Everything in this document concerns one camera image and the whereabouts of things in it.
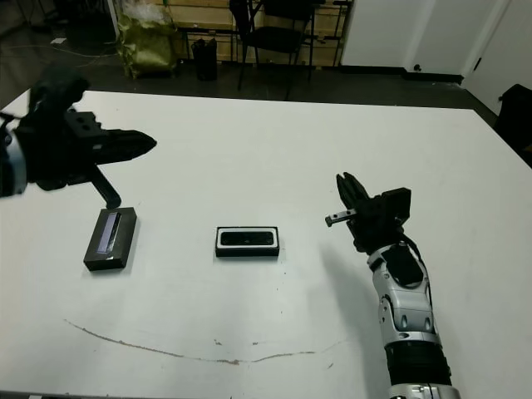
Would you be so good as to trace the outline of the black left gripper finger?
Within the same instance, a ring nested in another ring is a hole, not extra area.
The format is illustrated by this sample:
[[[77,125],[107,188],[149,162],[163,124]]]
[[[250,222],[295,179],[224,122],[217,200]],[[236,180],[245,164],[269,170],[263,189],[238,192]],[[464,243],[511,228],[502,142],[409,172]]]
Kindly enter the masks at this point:
[[[95,150],[95,164],[106,165],[138,158],[152,149],[156,143],[118,143],[108,144]]]
[[[157,141],[151,136],[135,130],[105,130],[103,146],[106,147],[155,147]]]

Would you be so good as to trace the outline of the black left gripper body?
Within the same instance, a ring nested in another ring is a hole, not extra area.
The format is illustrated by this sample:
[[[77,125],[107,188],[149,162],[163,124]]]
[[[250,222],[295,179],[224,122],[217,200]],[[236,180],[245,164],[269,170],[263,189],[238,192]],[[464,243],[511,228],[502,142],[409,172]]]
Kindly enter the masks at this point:
[[[88,182],[108,209],[121,205],[121,197],[98,168],[115,161],[112,142],[117,132],[102,129],[93,113],[27,114],[15,136],[25,158],[27,182],[45,191]]]

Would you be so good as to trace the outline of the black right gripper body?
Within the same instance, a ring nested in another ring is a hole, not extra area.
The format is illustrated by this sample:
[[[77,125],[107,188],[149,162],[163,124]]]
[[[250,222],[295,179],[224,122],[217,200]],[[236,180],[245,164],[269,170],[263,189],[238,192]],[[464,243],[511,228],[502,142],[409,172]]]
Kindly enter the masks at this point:
[[[345,222],[357,252],[372,254],[388,245],[397,244],[408,220],[408,195],[377,195],[359,200],[347,209],[325,218],[328,227]]]

